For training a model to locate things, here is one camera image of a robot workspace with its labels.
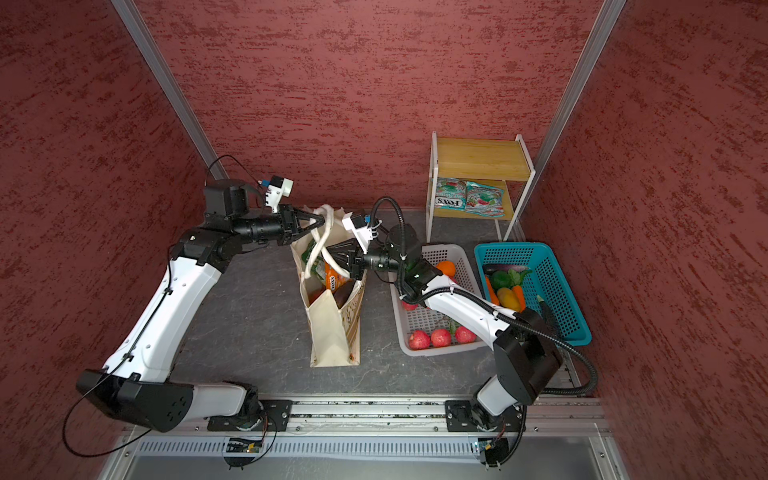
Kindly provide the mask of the orange Fox's candy bag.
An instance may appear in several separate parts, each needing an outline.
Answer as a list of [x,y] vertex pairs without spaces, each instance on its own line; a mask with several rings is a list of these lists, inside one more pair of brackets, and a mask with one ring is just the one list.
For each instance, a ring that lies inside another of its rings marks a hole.
[[348,278],[341,275],[329,264],[324,265],[324,274],[325,274],[325,277],[323,280],[324,286],[326,289],[330,290],[331,292],[336,292],[342,285],[344,285],[349,281]]

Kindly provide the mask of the cream canvas tote bag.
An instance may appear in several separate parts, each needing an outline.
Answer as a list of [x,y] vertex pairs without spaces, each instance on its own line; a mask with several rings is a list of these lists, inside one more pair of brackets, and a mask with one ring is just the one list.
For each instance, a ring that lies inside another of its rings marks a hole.
[[301,255],[311,240],[316,242],[313,256],[322,253],[326,263],[331,256],[327,247],[354,238],[342,226],[345,212],[324,204],[313,213],[325,217],[325,224],[291,244],[300,283],[300,292],[308,317],[312,336],[312,367],[351,366],[360,363],[360,310],[365,290],[365,279],[355,281],[352,295],[346,304],[338,309],[333,293],[315,278],[304,279],[304,263]]

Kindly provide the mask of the green Fox's candy bag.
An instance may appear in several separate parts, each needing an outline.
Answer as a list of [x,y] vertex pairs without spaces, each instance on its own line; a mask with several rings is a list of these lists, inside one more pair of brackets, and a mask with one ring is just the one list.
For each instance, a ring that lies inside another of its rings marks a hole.
[[322,253],[319,252],[316,256],[313,256],[315,251],[316,242],[311,240],[307,248],[301,255],[301,260],[304,263],[303,278],[315,278],[321,284],[326,282],[326,263],[323,259]]

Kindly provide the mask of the purple eggplant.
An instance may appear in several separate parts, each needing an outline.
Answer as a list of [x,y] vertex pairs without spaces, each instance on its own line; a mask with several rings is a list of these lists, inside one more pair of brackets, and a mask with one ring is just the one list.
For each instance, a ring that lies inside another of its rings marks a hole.
[[339,286],[333,293],[333,298],[338,309],[341,309],[352,295],[356,282],[348,281]]

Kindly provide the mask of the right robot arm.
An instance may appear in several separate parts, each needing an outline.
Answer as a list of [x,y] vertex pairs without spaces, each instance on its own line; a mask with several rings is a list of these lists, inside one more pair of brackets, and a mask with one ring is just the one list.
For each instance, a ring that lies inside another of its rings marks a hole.
[[353,238],[326,247],[324,254],[354,279],[367,271],[393,273],[402,300],[456,321],[493,351],[495,374],[470,401],[469,415],[478,428],[495,429],[509,408],[535,403],[563,364],[542,318],[531,309],[497,306],[460,287],[423,257],[410,226],[393,233],[405,242],[364,248]]

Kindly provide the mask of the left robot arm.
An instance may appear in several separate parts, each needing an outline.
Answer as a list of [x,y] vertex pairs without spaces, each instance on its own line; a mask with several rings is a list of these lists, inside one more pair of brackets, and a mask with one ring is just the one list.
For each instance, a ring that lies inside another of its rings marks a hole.
[[77,391],[106,416],[168,432],[198,419],[249,431],[265,424],[252,386],[181,384],[170,380],[174,359],[203,300],[247,245],[289,245],[327,225],[325,216],[282,203],[291,181],[275,177],[262,199],[267,213],[250,212],[258,189],[216,180],[203,189],[204,220],[171,247],[163,279],[121,346],[99,370],[84,371]]

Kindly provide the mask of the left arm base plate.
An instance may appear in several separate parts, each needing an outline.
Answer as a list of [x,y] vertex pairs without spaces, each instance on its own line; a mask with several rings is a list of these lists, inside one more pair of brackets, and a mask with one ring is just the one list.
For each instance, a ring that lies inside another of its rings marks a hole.
[[289,399],[262,399],[254,404],[254,417],[215,416],[210,417],[207,430],[211,432],[234,432],[256,434],[264,431],[285,432],[291,417],[294,402]]

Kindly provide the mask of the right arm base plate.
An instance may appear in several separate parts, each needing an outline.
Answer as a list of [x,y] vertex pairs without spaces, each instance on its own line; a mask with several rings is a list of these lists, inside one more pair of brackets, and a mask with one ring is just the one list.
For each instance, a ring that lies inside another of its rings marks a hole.
[[449,432],[517,433],[527,412],[526,406],[510,406],[494,416],[472,400],[446,400],[444,407]]

